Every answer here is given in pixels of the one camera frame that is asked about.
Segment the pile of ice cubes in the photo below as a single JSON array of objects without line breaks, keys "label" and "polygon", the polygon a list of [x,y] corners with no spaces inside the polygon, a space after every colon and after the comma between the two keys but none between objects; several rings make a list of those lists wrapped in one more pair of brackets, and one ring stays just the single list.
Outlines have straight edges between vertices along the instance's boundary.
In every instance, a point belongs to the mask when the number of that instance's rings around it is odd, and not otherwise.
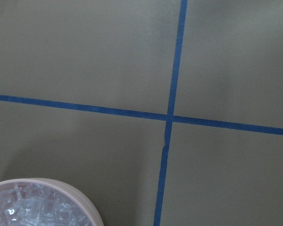
[{"label": "pile of ice cubes", "polygon": [[0,191],[0,226],[91,226],[77,204],[59,191],[30,183]]}]

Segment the pink bowl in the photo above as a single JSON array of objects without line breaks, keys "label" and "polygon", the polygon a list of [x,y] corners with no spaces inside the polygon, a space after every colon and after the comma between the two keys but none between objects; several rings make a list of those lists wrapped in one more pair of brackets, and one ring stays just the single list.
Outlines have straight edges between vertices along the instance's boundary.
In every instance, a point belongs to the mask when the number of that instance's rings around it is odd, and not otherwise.
[{"label": "pink bowl", "polygon": [[85,213],[93,226],[104,225],[102,218],[89,198],[80,190],[62,181],[49,178],[17,178],[0,182],[0,191],[12,188],[13,186],[23,186],[30,183],[37,183],[53,188],[70,198]]}]

